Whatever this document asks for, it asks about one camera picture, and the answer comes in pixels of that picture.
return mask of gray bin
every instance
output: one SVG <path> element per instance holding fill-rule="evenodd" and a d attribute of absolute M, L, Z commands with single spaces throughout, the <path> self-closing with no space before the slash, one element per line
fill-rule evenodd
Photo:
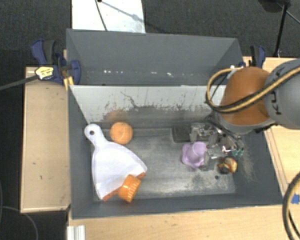
<path fill-rule="evenodd" d="M 242 61 L 236 39 L 68 30 L 67 56 L 82 67 L 80 85 L 68 92 L 73 219 L 282 203 L 263 133 L 243 138 L 245 158 L 233 175 L 182 164 L 183 143 L 172 137 L 172 127 L 201 122 L 210 113 L 205 85 L 215 71 Z M 222 88 L 216 99 L 221 96 Z M 108 138 L 116 121 L 132 125 L 127 148 L 148 167 L 130 204 L 116 197 L 98 200 L 93 148 L 84 135 L 96 123 Z"/>

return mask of white dustpan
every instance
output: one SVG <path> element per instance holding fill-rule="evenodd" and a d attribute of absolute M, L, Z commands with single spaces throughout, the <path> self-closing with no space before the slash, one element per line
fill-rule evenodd
<path fill-rule="evenodd" d="M 98 125 L 89 124 L 84 134 L 94 145 L 91 171 L 100 199 L 107 200 L 113 196 L 128 175 L 138 177 L 146 173 L 144 162 L 126 147 L 106 140 Z"/>

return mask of bin floor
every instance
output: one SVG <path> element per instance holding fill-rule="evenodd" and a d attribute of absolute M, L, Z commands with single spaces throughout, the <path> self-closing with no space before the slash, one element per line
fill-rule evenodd
<path fill-rule="evenodd" d="M 104 131 L 107 139 L 109 131 Z M 235 192 L 231 174 L 220 174 L 217 163 L 211 170 L 193 169 L 181 162 L 184 143 L 175 143 L 170 128 L 134 129 L 126 145 L 147 166 L 135 199 L 220 195 Z"/>

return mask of black carpet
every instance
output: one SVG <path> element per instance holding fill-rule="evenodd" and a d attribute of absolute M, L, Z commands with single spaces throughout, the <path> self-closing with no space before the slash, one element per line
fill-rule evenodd
<path fill-rule="evenodd" d="M 275 51 L 282 9 L 276 0 L 142 0 L 148 33 L 170 33 L 238 38 L 242 54 L 250 45 L 262 45 L 268 56 Z M 300 21 L 300 0 L 288 11 Z M 24 77 L 35 64 L 30 44 L 54 39 L 56 50 L 66 47 L 71 27 L 71 0 L 0 0 L 0 85 Z M 280 56 L 300 58 L 300 25 L 286 16 Z M 23 131 L 23 87 L 0 92 L 0 178 L 3 204 L 19 208 Z M 41 240 L 65 238 L 66 213 L 31 214 Z M 31 222 L 3 211 L 0 240 L 35 239 Z"/>

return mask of orange bottle cap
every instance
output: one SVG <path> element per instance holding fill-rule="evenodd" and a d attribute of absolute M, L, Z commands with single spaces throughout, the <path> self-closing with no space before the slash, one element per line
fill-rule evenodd
<path fill-rule="evenodd" d="M 129 174 L 125 178 L 122 186 L 120 187 L 118 196 L 123 200 L 126 200 L 127 202 L 131 203 L 138 191 L 138 188 L 140 187 L 140 184 L 140 179 Z"/>

